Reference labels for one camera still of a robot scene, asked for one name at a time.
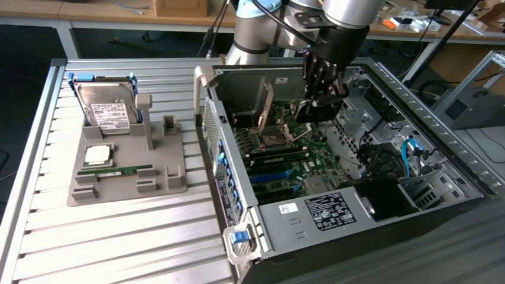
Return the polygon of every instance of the motherboard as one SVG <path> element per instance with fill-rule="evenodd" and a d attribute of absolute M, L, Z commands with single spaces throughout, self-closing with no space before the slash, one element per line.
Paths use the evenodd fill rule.
<path fill-rule="evenodd" d="M 326 144 L 327 125 L 295 122 L 298 103 L 274 101 L 257 124 L 255 117 L 233 117 L 234 139 L 259 205 L 327 192 L 350 179 Z"/>

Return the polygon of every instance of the power supply label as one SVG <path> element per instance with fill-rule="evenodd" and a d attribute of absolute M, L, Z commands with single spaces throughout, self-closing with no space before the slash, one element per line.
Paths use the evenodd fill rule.
<path fill-rule="evenodd" d="M 355 222 L 354 215 L 338 192 L 305 199 L 305 204 L 315 222 L 317 229 L 321 231 Z"/>

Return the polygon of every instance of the desk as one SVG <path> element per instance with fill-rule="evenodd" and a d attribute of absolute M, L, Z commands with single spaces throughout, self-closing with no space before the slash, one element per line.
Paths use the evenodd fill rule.
<path fill-rule="evenodd" d="M 153 7 L 152 0 L 121 0 L 124 5 Z M 153 9 L 138 15 L 110 0 L 88 0 L 85 4 L 58 0 L 0 0 L 0 24 L 30 25 L 56 29 L 66 58 L 80 58 L 73 28 L 110 30 L 184 31 L 205 33 L 215 19 L 221 0 L 209 0 L 206 17 L 157 17 Z M 219 33 L 233 33 L 234 9 L 227 7 Z"/>
<path fill-rule="evenodd" d="M 152 0 L 121 0 L 125 5 L 153 6 Z M 422 5 L 411 0 L 391 0 L 402 7 L 413 8 L 417 6 L 418 13 L 426 14 L 430 10 L 423 9 Z M 190 17 L 157 17 L 152 9 L 138 15 L 113 5 L 110 0 L 88 0 L 85 4 L 68 3 L 58 0 L 0 0 L 0 24 L 34 25 L 53 27 L 57 30 L 61 45 L 69 59 L 80 58 L 78 48 L 74 42 L 72 28 L 104 28 L 118 30 L 144 30 L 144 31 L 184 31 L 203 33 L 215 18 L 221 0 L 209 0 L 209 16 L 205 18 Z M 379 17 L 385 17 L 385 12 L 379 12 Z M 227 8 L 221 33 L 234 31 L 234 10 Z M 418 59 L 403 80 L 411 78 L 422 62 L 433 52 L 435 45 L 441 41 L 449 26 L 442 26 L 439 31 L 427 32 L 422 41 L 427 43 Z M 421 33 L 414 31 L 393 31 L 381 23 L 370 25 L 367 39 L 418 41 Z M 505 45 L 505 38 L 489 38 L 475 34 L 469 28 L 459 27 L 454 32 L 449 43 L 466 44 L 493 44 Z M 293 50 L 286 50 L 283 56 L 294 55 Z"/>

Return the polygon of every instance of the metal bracket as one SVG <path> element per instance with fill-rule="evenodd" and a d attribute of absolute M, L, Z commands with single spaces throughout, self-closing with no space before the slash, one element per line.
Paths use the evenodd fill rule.
<path fill-rule="evenodd" d="M 197 68 L 194 68 L 194 78 L 192 86 L 194 115 L 199 114 L 199 84 L 203 88 L 207 88 L 214 77 L 215 74 L 210 65 L 198 66 Z"/>
<path fill-rule="evenodd" d="M 330 28 L 337 26 L 326 20 L 322 11 L 295 13 L 294 19 L 302 28 Z"/>

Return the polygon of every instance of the gray 3d-printed holder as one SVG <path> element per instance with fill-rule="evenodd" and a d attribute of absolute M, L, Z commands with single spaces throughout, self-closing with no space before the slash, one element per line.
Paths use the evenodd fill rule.
<path fill-rule="evenodd" d="M 165 115 L 161 122 L 150 123 L 150 106 L 150 95 L 138 94 L 136 107 L 142 111 L 144 121 L 129 125 L 130 134 L 102 135 L 98 127 L 82 127 L 66 198 L 68 206 L 166 195 L 188 190 L 181 126 L 172 115 Z M 85 150 L 89 146 L 98 145 L 110 147 L 112 166 L 84 167 Z M 114 173 L 114 168 L 136 166 L 142 168 L 136 170 L 134 175 L 98 177 L 97 174 L 102 175 L 102 172 L 82 173 L 108 169 Z"/>

